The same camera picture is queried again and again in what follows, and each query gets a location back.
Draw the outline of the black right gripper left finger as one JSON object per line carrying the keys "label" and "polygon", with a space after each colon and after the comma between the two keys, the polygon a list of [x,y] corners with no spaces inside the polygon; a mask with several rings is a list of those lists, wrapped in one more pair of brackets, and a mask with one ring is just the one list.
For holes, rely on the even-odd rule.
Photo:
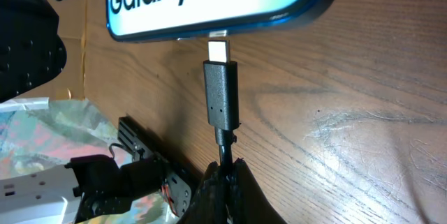
{"label": "black right gripper left finger", "polygon": [[211,162],[185,214],[177,224],[226,224],[225,185],[219,165]]}

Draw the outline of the blue Galaxy smartphone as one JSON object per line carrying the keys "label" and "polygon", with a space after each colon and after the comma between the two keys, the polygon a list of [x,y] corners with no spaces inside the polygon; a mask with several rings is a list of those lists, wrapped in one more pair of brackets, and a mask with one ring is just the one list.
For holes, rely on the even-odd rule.
{"label": "blue Galaxy smartphone", "polygon": [[226,36],[293,20],[306,24],[334,0],[105,0],[119,42]]}

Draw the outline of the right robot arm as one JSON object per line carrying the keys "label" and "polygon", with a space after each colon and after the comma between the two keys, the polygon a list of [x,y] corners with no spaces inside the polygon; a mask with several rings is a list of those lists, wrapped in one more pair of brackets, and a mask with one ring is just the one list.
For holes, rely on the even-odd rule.
{"label": "right robot arm", "polygon": [[[124,214],[133,201],[163,186],[163,163],[140,160],[118,167],[104,155],[73,158],[65,165],[1,181],[2,223],[81,223]],[[247,163],[212,162],[180,223],[283,223]]]}

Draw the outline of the colourful patterned floor mat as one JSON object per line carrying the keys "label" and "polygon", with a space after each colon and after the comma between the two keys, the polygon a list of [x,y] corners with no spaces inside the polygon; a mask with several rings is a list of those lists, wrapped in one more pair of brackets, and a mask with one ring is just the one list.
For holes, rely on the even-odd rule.
{"label": "colourful patterned floor mat", "polygon": [[114,156],[118,165],[132,161],[109,145],[117,129],[88,100],[51,101],[45,110],[1,113],[1,178],[49,169],[78,156]]}

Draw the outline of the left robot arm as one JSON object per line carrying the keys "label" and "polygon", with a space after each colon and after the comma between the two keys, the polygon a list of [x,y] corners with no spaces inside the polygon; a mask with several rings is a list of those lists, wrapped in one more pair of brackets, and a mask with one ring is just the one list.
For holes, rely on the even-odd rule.
{"label": "left robot arm", "polygon": [[1,0],[2,103],[62,72],[67,52],[58,26],[59,16],[47,0]]}

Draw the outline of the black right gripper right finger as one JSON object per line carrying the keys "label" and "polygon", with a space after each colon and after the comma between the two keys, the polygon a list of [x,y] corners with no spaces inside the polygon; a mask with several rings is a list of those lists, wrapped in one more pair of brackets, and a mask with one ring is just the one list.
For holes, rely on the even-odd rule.
{"label": "black right gripper right finger", "polygon": [[230,174],[228,208],[234,224],[286,224],[241,158]]}

